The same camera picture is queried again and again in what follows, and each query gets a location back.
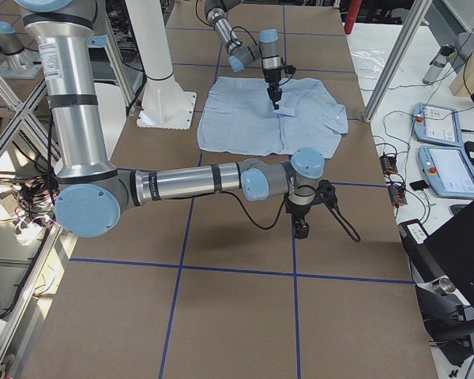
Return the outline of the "light blue button shirt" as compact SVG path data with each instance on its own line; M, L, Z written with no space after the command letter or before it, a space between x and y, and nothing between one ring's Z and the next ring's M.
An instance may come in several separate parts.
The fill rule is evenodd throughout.
M208 152L291 155L309 147L330 159L347 133L345 106L320 80L290 80L275 110L262 79L219 77L209 91L197 141Z

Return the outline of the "clear plastic bag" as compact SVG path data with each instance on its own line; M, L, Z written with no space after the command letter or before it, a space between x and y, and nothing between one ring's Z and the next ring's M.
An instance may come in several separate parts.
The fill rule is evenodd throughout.
M358 77L377 80L386 65L389 52L374 47L351 47L350 53Z

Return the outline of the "orange black electronics box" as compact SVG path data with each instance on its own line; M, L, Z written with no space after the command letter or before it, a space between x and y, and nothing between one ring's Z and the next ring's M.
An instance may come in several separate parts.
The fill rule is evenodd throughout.
M388 185L390 203L394 208L405 206L408 202L405 197L405 189L397 184Z
M379 158L383 174L397 174L397 158L395 156L382 155Z

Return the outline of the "red fire extinguisher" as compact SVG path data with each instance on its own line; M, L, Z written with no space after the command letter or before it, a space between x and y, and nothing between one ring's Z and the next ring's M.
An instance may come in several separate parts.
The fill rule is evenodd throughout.
M348 12L347 12L346 19L344 22L344 33L346 35L350 35L352 33L352 29L359 15L361 3L362 3L361 0L350 1L350 5L348 7Z

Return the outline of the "brown table mat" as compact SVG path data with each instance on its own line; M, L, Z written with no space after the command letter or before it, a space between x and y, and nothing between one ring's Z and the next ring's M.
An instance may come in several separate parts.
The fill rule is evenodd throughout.
M241 5L229 19L277 29L297 76L345 105L325 176L361 242L322 205L295 240L277 198L129 210L75 245L23 377L436 377L338 12Z

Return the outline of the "lower blue teach pendant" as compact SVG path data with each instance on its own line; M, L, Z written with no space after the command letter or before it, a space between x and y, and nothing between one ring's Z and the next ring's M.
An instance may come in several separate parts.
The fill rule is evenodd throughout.
M438 197L474 199L474 168L462 148L422 145L419 163Z

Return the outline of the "blue teach pendant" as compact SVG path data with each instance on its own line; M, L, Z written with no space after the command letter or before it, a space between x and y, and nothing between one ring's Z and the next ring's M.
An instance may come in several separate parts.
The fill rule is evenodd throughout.
M474 199L474 168L462 148L422 145L419 163L438 197Z
M413 131L418 141L461 147L458 111L429 103L417 103L413 109Z

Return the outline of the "upper blue teach pendant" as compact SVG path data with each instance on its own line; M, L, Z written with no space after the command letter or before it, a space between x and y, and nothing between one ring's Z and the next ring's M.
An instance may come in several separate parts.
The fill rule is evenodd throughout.
M413 109L413 131L418 141L461 147L458 111L429 103L417 103Z

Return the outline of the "white plastic chair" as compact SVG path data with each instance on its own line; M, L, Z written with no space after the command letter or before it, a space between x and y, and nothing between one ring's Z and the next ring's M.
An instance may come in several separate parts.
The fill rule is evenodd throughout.
M116 85L95 83L95 88L107 158L110 159L126 123L126 103Z

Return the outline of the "black laptop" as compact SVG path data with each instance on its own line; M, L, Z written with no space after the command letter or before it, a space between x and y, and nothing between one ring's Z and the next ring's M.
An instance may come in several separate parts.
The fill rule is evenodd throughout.
M474 200L430 235L425 245L474 307Z

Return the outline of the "clear water bottle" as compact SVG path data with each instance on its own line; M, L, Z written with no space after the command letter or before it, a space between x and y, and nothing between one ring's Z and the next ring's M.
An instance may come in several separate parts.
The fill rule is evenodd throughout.
M431 60L429 68L423 76L423 84L432 85L437 81L446 64L453 56L455 50L456 47L453 44L445 44L440 46L438 53Z

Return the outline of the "black power adapter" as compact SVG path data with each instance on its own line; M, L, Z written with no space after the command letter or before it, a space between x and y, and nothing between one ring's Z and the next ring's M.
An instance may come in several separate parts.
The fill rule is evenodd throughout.
M469 161L474 164L474 141L466 141L464 149Z

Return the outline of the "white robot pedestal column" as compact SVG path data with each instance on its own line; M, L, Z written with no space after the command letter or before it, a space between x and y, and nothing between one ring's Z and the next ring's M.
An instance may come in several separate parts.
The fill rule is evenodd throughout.
M175 79L160 1L128 0L126 8L147 79L137 125L188 130L197 94Z

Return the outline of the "aluminium frame post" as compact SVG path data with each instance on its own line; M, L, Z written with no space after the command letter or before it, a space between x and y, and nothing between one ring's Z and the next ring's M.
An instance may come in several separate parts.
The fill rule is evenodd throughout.
M370 123L377 113L377 110L383 101L388 87L394 78L404 55L406 54L417 29L419 28L426 12L430 8L432 0L414 1L410 13L402 25L401 31L396 39L390 55L385 63L382 73L377 81L371 97L365 107L362 115L362 121Z

